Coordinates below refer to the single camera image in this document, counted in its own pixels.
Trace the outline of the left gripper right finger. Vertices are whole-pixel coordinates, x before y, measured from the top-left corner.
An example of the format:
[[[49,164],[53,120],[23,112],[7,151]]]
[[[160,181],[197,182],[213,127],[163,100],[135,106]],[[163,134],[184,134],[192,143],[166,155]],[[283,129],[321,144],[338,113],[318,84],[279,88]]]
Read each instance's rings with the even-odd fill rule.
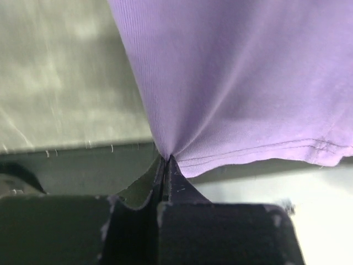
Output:
[[[293,223],[275,204],[213,203],[167,162],[157,210],[159,264],[303,264]]]

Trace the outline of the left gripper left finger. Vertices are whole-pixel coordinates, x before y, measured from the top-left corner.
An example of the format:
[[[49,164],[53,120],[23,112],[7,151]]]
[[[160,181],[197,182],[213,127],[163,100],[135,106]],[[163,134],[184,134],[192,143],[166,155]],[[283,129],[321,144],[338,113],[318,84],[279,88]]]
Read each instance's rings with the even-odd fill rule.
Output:
[[[112,195],[1,199],[2,264],[151,264],[165,160]]]

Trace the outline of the lilac purple t-shirt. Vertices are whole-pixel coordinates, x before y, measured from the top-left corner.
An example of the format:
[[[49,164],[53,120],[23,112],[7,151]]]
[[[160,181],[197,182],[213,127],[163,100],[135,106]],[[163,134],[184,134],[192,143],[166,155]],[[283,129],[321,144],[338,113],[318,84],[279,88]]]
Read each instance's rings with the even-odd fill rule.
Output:
[[[160,154],[186,177],[352,155],[351,1],[110,1]]]

